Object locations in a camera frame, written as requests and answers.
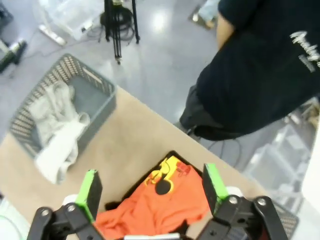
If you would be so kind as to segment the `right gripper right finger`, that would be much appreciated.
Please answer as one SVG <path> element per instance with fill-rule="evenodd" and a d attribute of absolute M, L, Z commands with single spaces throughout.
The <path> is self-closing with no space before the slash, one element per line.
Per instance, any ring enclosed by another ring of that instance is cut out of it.
<path fill-rule="evenodd" d="M 233 228 L 241 228 L 250 240 L 287 240 L 288 236 L 270 197 L 247 199 L 229 194 L 216 165 L 206 163 L 202 187 L 212 219 L 198 240 L 225 240 Z"/>

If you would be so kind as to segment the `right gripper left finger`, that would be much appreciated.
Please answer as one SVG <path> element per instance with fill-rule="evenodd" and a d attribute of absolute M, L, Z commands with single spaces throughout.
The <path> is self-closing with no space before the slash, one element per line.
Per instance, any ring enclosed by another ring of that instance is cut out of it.
<path fill-rule="evenodd" d="M 95 169 L 86 172 L 76 199 L 57 210 L 43 206 L 36 210 L 28 240 L 66 240 L 76 235 L 79 240 L 103 240 L 95 228 L 102 182 Z"/>

